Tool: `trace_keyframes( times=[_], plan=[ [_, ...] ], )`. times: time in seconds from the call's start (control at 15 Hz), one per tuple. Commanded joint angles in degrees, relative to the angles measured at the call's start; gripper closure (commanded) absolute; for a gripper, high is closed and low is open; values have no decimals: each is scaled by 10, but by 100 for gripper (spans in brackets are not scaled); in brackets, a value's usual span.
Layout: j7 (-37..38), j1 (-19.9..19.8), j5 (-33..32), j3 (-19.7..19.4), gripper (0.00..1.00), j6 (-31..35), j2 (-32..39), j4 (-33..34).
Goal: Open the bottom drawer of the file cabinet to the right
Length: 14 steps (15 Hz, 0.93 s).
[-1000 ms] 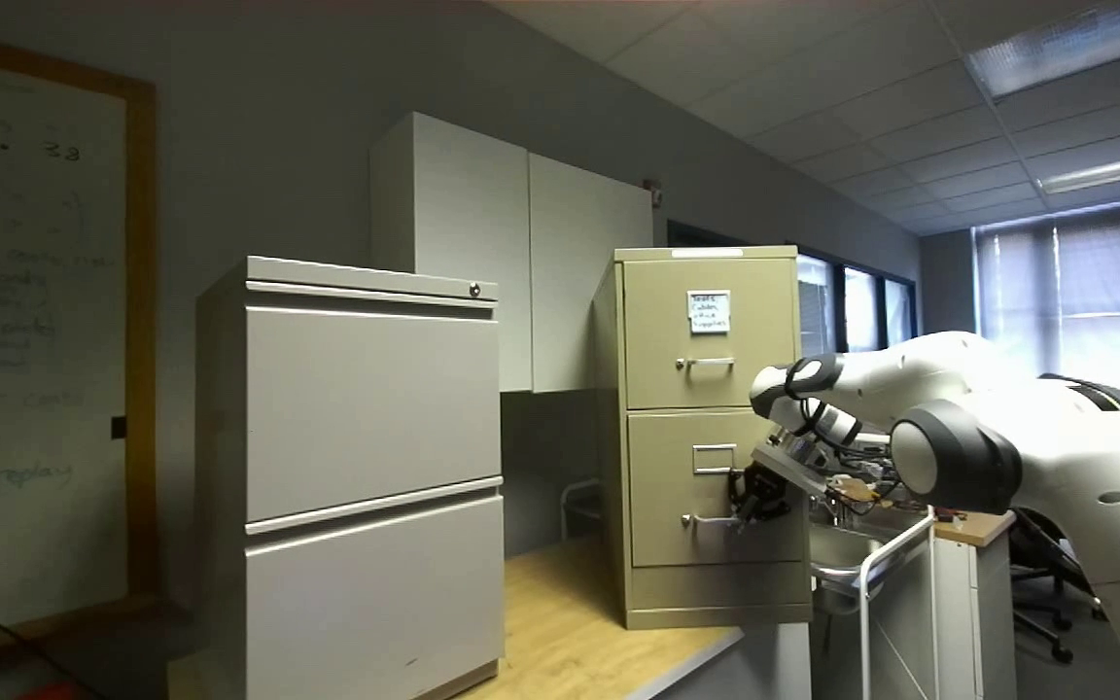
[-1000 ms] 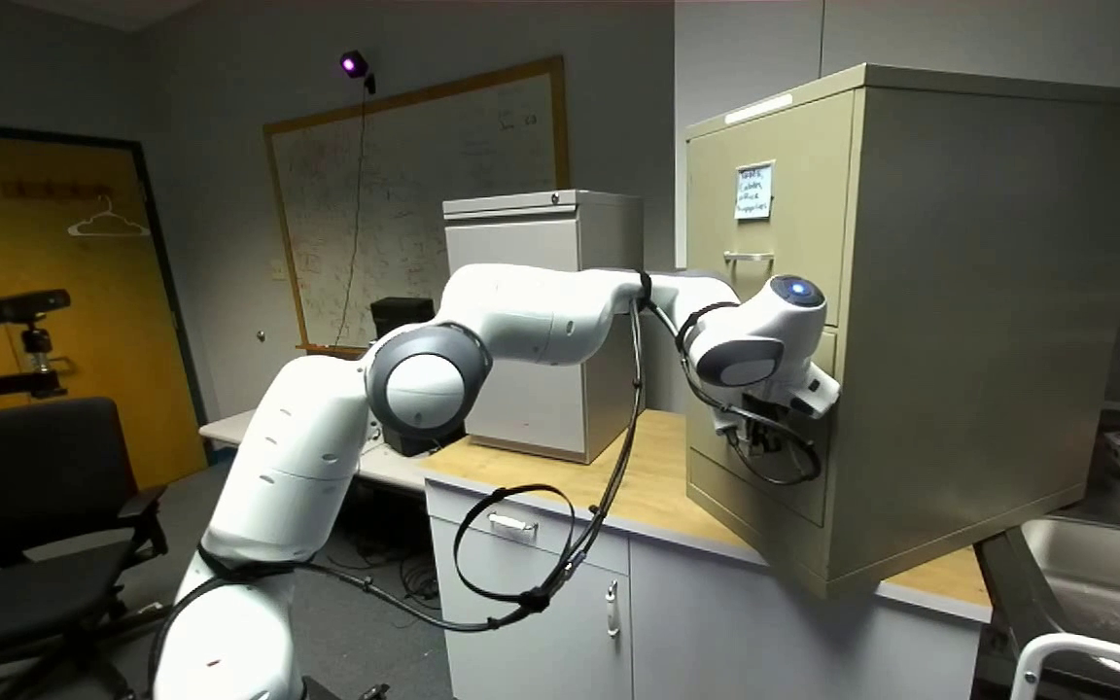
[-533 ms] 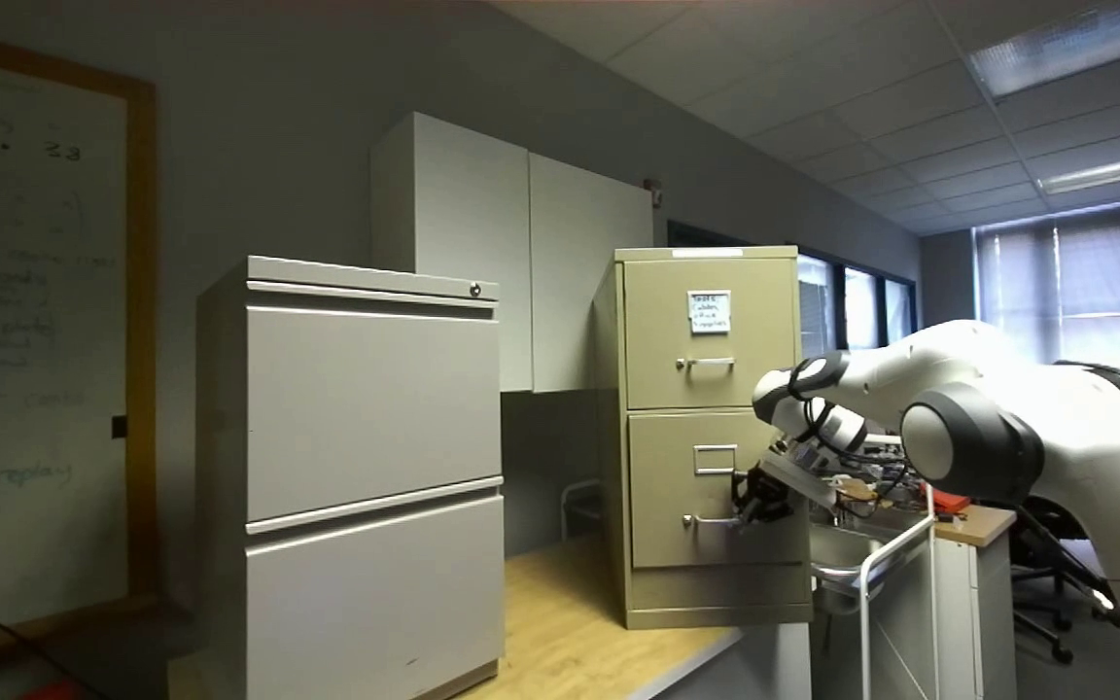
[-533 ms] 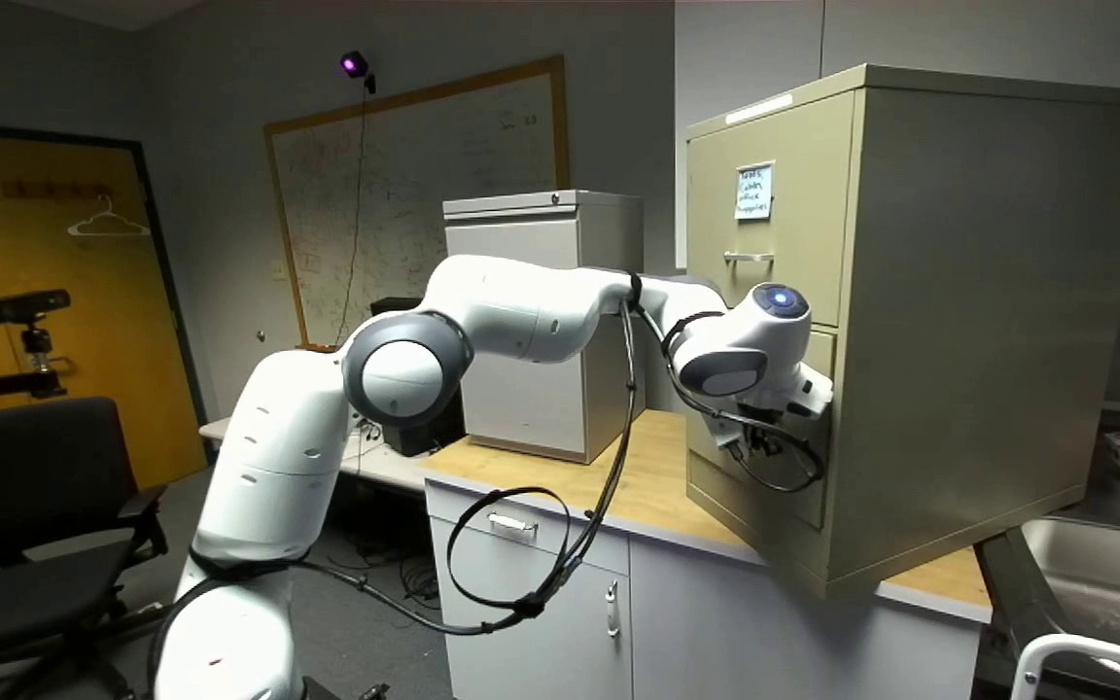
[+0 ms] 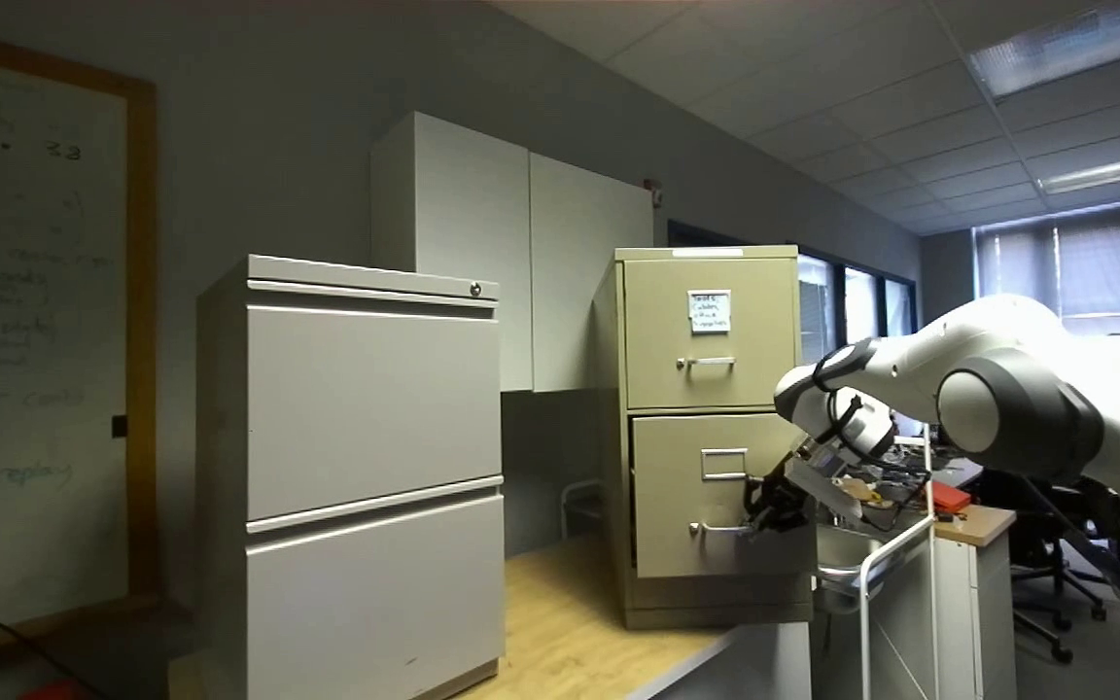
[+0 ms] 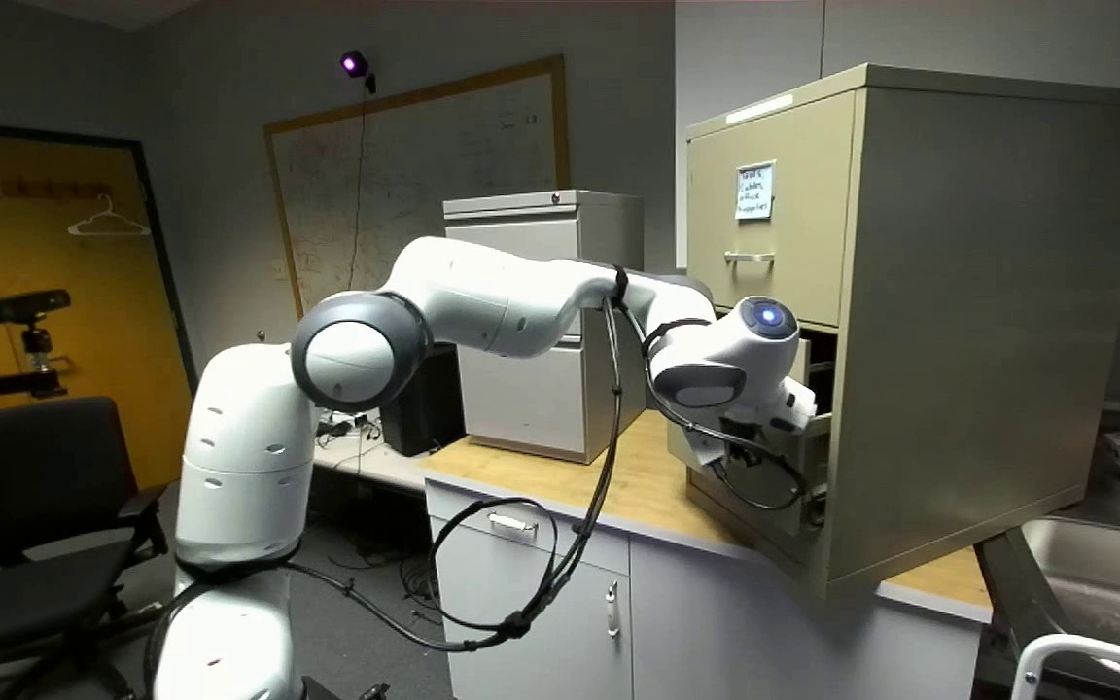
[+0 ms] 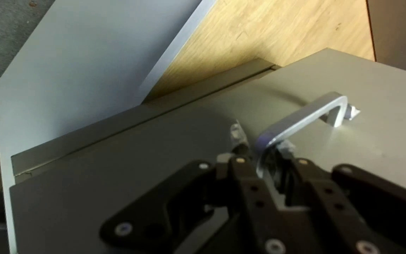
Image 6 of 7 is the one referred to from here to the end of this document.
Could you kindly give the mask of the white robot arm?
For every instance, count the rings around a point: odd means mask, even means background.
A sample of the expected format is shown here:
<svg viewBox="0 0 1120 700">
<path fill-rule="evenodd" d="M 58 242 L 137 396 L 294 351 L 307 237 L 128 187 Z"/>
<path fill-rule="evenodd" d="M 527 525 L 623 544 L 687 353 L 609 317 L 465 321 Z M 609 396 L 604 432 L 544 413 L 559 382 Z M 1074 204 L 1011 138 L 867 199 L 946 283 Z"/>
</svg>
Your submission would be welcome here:
<svg viewBox="0 0 1120 700">
<path fill-rule="evenodd" d="M 184 438 L 173 600 L 152 648 L 152 697 L 302 700 L 289 595 L 260 574 L 300 548 L 318 417 L 383 405 L 443 342 L 532 357 L 583 309 L 635 331 L 646 394 L 687 432 L 746 445 L 760 427 L 802 432 L 815 417 L 815 394 L 794 378 L 802 327 L 767 296 L 714 309 L 687 278 L 417 237 L 379 289 L 334 291 L 290 338 L 207 362 Z"/>
</svg>

